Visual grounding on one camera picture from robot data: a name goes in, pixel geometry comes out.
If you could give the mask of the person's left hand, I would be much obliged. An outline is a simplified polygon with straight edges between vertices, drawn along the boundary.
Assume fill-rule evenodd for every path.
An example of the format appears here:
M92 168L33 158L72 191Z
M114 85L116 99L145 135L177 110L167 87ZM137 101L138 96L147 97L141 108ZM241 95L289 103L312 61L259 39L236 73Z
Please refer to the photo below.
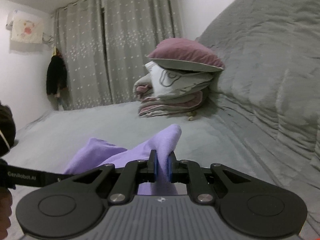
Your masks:
M3 240L8 236L8 228L11 226L12 194L8 189L1 187L0 201L0 240Z

